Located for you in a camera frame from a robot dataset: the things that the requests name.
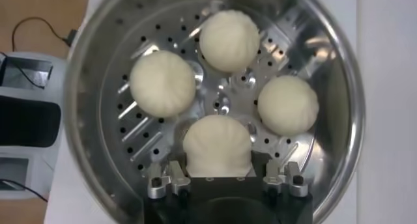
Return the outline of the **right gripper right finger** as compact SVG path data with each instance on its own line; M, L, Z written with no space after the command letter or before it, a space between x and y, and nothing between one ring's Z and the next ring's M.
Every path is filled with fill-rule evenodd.
M263 182L266 190L274 189L280 194L282 187L287 185L291 196L308 196L308 184L302 176L297 162L289 161L282 167L277 161L268 160L265 171Z

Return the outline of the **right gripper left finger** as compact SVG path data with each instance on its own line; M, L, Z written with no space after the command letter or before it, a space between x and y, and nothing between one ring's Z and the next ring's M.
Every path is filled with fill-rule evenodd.
M168 163L165 176L160 163L153 162L149 167L147 195L150 199L164 198L168 186L174 195L180 196L183 191L190 191L190 184L191 179L185 176L178 161Z

